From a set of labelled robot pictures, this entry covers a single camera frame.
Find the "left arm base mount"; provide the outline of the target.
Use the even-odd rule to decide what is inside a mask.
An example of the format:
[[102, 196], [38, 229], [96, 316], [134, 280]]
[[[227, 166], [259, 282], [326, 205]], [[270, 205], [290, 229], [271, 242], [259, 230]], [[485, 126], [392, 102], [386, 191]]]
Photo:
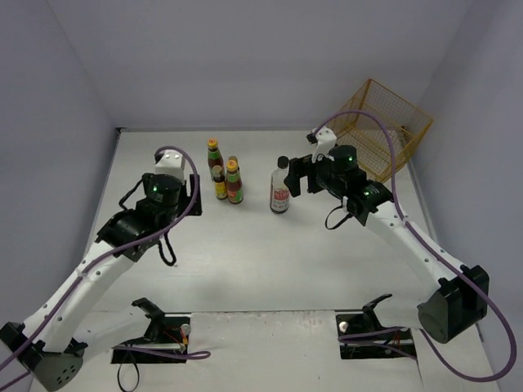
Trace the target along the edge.
[[[151, 350], [162, 354], [184, 355], [188, 353], [187, 345], [189, 338], [184, 337], [181, 327], [191, 324], [190, 314], [167, 314], [164, 319], [162, 329], [153, 339], [146, 337], [135, 338], [125, 341], [127, 346], [135, 346], [145, 350]], [[186, 359], [172, 359], [163, 356], [147, 354], [137, 351], [113, 350], [111, 352], [111, 364], [137, 364], [137, 365], [158, 365], [158, 364], [179, 364], [186, 363]]]

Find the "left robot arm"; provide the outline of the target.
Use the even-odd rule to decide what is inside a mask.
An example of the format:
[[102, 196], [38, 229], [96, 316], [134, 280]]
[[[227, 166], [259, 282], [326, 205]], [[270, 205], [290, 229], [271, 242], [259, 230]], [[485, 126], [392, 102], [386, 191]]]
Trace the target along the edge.
[[85, 324], [94, 305], [152, 247], [170, 249], [168, 231], [186, 216], [202, 213], [200, 179], [146, 173], [144, 198], [122, 208], [99, 230], [74, 272], [21, 323], [1, 329], [1, 341], [46, 391], [68, 385], [81, 367], [103, 351], [129, 349], [135, 340], [156, 342], [166, 314], [145, 297], [100, 323]]

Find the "clear bottle black cap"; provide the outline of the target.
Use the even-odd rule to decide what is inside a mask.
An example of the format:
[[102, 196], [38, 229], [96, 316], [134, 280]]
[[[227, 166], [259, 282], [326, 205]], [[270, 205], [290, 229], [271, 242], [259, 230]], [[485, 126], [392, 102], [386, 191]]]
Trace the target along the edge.
[[288, 174], [288, 165], [288, 157], [278, 157], [277, 168], [271, 174], [270, 209], [275, 214], [285, 213], [289, 208], [290, 192], [284, 183], [284, 180]]

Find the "green-label sauce bottle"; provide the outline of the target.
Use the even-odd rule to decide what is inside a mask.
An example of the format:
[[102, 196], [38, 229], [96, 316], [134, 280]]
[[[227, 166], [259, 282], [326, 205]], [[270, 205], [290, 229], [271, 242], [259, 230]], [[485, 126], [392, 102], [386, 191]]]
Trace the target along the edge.
[[212, 172], [215, 166], [223, 167], [224, 161], [219, 150], [218, 141], [216, 138], [209, 138], [208, 143], [208, 167], [209, 171]]
[[239, 204], [244, 199], [238, 163], [230, 159], [226, 163], [226, 191], [230, 203]]

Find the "small yellow-label brown bottle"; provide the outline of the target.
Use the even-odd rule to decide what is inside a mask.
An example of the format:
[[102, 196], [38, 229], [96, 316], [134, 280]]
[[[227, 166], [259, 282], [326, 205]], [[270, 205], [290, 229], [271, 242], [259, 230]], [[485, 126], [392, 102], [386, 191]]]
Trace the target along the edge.
[[212, 179], [215, 187], [215, 195], [217, 199], [225, 200], [228, 199], [226, 189], [226, 178], [221, 165], [215, 165], [212, 168]]

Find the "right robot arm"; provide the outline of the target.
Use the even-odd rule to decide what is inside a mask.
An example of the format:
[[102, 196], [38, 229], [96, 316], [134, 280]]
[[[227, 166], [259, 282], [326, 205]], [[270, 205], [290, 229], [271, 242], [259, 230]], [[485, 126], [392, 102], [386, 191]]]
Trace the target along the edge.
[[318, 158], [291, 159], [284, 183], [293, 197], [301, 193], [302, 178], [307, 179], [309, 193], [326, 190], [338, 199], [348, 217], [397, 251], [422, 282], [422, 293], [412, 305], [390, 294], [380, 296], [361, 317], [367, 334], [413, 327], [446, 344], [486, 316], [487, 272], [479, 265], [467, 267], [401, 215], [392, 192], [359, 168], [355, 147], [335, 146]]

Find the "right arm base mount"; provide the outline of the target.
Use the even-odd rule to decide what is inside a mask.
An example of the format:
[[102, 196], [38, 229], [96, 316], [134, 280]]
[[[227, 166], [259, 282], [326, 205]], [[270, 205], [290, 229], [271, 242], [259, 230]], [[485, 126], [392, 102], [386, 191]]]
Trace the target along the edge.
[[342, 360], [417, 360], [412, 332], [408, 328], [373, 327], [362, 312], [335, 314], [339, 354]]

